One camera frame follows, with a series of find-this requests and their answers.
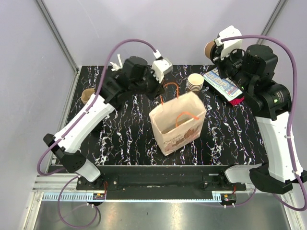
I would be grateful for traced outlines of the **single brown paper cup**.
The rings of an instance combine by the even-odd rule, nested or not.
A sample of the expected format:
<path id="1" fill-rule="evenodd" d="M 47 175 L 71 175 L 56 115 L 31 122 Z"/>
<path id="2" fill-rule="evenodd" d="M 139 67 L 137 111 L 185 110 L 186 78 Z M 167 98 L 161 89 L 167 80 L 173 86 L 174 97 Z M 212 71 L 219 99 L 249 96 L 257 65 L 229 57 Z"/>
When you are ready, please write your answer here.
<path id="1" fill-rule="evenodd" d="M 204 54 L 208 59 L 211 59 L 211 53 L 214 50 L 216 44 L 214 41 L 210 41 L 206 44 L 204 48 Z"/>

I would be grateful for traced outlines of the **brown paper takeout bag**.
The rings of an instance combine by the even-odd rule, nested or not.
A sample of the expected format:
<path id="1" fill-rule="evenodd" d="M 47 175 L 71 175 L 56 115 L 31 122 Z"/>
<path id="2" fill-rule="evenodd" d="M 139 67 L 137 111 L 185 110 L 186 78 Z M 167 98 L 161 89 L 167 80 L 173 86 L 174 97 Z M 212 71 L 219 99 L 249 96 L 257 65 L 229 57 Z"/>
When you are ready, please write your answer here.
<path id="1" fill-rule="evenodd" d="M 149 113 L 154 139 L 165 156 L 200 137 L 207 112 L 197 94 L 187 92 L 180 95 L 176 83 L 165 86 L 169 85 L 176 86 L 176 97 L 161 101 Z"/>

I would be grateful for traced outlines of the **cardboard cup carrier stack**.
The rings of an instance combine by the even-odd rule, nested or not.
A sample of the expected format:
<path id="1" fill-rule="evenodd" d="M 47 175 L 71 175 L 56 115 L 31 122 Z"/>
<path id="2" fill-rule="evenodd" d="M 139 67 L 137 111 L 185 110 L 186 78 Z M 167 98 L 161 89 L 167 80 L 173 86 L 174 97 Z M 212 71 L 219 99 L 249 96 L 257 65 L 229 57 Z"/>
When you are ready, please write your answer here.
<path id="1" fill-rule="evenodd" d="M 81 102 L 82 102 L 83 104 L 86 104 L 86 103 L 90 100 L 92 94 L 94 94 L 94 93 L 95 93 L 95 88 L 88 88 L 88 89 L 85 89 L 85 90 L 82 92 L 81 97 L 80 97 Z"/>

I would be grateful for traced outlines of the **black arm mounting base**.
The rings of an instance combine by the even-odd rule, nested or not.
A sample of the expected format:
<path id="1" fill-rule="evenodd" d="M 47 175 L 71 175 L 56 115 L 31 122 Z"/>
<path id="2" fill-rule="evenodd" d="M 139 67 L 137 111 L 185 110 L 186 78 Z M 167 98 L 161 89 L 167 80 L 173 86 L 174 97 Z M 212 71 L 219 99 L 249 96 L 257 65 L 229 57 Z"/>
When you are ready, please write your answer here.
<path id="1" fill-rule="evenodd" d="M 219 165 L 158 165 L 158 166 L 99 166 L 100 177 L 95 182 L 78 179 L 77 190 L 102 190 L 103 183 L 108 191 L 126 187 L 186 187 L 244 191 L 241 183 L 231 184 L 223 175 L 228 166 Z"/>

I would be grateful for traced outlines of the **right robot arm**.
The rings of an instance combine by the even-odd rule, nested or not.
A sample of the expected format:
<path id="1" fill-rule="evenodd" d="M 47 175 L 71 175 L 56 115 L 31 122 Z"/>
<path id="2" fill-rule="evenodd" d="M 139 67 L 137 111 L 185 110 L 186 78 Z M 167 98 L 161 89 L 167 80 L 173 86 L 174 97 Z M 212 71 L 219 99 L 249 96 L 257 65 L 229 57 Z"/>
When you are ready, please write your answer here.
<path id="1" fill-rule="evenodd" d="M 278 57 L 264 45 L 250 45 L 247 50 L 233 46 L 226 57 L 222 51 L 223 46 L 214 42 L 204 49 L 206 57 L 217 66 L 219 76 L 229 78 L 243 92 L 244 101 L 257 120 L 268 162 L 229 167 L 218 177 L 218 185 L 228 190 L 235 183 L 253 184 L 262 192 L 285 194 L 298 180 L 286 137 L 292 105 L 290 92 L 272 79 Z"/>

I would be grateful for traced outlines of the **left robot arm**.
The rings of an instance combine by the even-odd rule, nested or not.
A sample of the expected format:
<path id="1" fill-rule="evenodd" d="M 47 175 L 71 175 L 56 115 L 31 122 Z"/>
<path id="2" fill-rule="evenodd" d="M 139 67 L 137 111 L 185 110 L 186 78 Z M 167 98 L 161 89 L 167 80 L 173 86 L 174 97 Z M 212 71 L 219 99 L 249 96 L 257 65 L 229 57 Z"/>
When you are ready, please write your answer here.
<path id="1" fill-rule="evenodd" d="M 144 94 L 154 100 L 165 92 L 165 75 L 173 66 L 166 58 L 156 59 L 151 66 L 141 57 L 131 56 L 123 66 L 112 65 L 112 73 L 95 89 L 82 110 L 58 133 L 46 134 L 45 144 L 57 157 L 64 169 L 87 180 L 94 190 L 103 186 L 100 170 L 79 150 L 85 138 L 102 124 L 104 118 L 118 109 L 128 98 Z"/>

